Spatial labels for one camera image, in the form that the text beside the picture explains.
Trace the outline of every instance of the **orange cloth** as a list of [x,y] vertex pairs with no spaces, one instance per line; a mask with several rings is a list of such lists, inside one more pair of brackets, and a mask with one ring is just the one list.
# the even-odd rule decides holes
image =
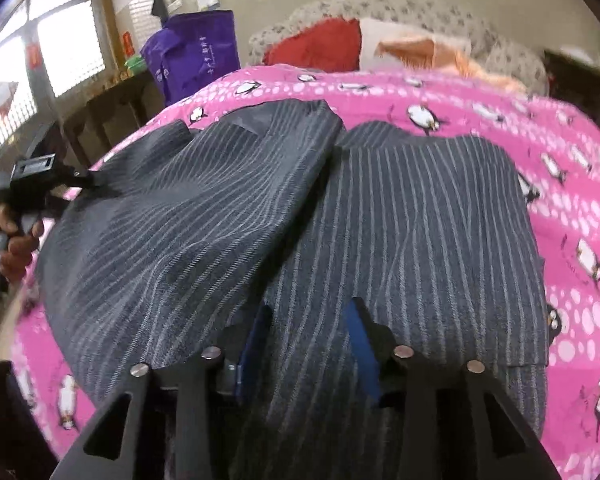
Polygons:
[[358,20],[327,18],[272,46],[264,55],[264,64],[352,72],[360,66],[361,44]]
[[526,87],[517,79],[487,72],[464,53],[446,44],[436,43],[431,38],[408,36],[399,40],[382,40],[374,54],[380,57],[395,57],[409,68],[440,70],[448,74],[481,79],[506,91],[526,92]]

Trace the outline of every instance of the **red sign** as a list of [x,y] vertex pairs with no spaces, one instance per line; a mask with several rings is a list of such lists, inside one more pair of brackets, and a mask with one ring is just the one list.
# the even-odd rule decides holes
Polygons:
[[133,54],[136,53],[133,41],[131,41],[131,34],[129,33],[129,31],[125,32],[122,35],[122,44],[125,47],[125,57],[131,57],[133,56]]
[[42,66],[42,52],[40,51],[39,43],[31,43],[27,45],[27,64],[32,70]]

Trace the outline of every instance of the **purple bag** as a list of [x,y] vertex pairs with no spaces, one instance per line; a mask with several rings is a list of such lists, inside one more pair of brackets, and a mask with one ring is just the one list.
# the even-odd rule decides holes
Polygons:
[[169,106],[240,68],[234,13],[177,14],[147,40],[141,54]]

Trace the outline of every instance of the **green container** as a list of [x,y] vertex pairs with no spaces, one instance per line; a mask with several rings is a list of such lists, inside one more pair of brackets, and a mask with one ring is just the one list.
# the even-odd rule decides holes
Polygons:
[[146,61],[140,54],[134,54],[126,60],[125,66],[131,75],[138,75],[146,70]]

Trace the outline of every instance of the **red pillow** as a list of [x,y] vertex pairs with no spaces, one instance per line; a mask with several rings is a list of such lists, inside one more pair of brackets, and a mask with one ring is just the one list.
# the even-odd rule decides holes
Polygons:
[[358,20],[327,18],[272,46],[264,55],[264,64],[351,72],[360,68],[361,43]]

